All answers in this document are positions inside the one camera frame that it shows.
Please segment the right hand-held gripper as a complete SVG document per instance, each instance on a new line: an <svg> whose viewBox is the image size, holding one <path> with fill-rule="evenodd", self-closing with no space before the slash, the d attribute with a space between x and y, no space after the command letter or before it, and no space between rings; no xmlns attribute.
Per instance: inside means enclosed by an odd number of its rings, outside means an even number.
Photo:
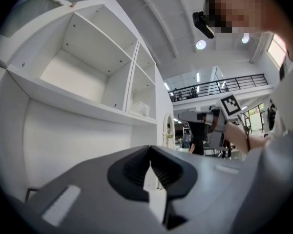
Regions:
<svg viewBox="0 0 293 234"><path fill-rule="evenodd" d="M220 98L216 106L211 107L207 112L197 113L185 111L178 114L181 121L203 122L207 125L206 140L210 147L222 147L225 137L224 131L228 121L241 112L241 106L236 97L231 94Z"/></svg>

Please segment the bright window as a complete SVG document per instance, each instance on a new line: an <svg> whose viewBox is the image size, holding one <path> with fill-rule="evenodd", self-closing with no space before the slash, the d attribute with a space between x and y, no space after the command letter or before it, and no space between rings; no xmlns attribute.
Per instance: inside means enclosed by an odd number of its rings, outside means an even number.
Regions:
<svg viewBox="0 0 293 234"><path fill-rule="evenodd" d="M280 69L287 54L287 48L285 42L278 34L274 34L267 52L277 68Z"/></svg>

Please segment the white plastic bag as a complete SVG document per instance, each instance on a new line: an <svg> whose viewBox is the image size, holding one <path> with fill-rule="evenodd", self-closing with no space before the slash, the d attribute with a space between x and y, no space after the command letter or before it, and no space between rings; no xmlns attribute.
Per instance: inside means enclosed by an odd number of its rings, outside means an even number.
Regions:
<svg viewBox="0 0 293 234"><path fill-rule="evenodd" d="M146 117L148 117L150 114L150 107L142 101L135 103L132 106L132 110Z"/></svg>

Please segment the person's right forearm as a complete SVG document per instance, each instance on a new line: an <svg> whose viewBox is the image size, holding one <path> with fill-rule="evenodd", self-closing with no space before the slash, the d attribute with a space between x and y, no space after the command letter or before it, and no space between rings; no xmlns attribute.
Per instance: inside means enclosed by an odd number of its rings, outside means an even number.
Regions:
<svg viewBox="0 0 293 234"><path fill-rule="evenodd" d="M227 141L235 145L239 151L248 154L251 150L263 148L270 141L269 138L246 134L239 126L228 122L224 128Z"/></svg>

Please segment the black balcony railing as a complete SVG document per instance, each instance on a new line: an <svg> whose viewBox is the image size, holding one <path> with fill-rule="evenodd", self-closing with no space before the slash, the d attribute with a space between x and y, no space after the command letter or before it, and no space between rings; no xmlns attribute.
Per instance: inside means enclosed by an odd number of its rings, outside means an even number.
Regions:
<svg viewBox="0 0 293 234"><path fill-rule="evenodd" d="M264 74L227 78L168 91L171 102L268 85Z"/></svg>

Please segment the white desk with drawers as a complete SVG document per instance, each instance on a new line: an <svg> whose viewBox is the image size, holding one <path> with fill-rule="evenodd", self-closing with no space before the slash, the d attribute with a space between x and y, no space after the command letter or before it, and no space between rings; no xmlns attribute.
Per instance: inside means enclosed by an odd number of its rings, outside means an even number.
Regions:
<svg viewBox="0 0 293 234"><path fill-rule="evenodd" d="M148 117L132 106L142 101ZM74 165L163 145L172 103L117 0L18 0L0 27L0 186L25 200Z"/></svg>

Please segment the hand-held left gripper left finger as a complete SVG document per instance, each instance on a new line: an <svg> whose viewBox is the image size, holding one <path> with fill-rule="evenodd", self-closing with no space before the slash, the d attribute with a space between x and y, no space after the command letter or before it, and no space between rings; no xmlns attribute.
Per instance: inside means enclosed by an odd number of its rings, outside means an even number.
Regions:
<svg viewBox="0 0 293 234"><path fill-rule="evenodd" d="M39 234L163 234L143 189L148 151L83 161L19 203L18 212Z"/></svg>

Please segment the person's grey sweatshirt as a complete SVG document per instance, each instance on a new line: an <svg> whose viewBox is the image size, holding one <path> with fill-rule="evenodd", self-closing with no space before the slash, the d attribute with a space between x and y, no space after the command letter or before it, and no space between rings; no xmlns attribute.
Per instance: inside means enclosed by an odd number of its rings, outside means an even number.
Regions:
<svg viewBox="0 0 293 234"><path fill-rule="evenodd" d="M293 234L293 69L272 100L287 133L260 152L254 183L232 227L238 234Z"/></svg>

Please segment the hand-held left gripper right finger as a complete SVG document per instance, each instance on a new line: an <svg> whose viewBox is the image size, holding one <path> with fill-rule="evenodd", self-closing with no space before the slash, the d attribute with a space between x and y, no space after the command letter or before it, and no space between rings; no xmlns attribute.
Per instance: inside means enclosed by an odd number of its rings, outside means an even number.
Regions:
<svg viewBox="0 0 293 234"><path fill-rule="evenodd" d="M239 234L244 160L222 160L157 146L151 166L164 182L167 201L161 231L150 234Z"/></svg>

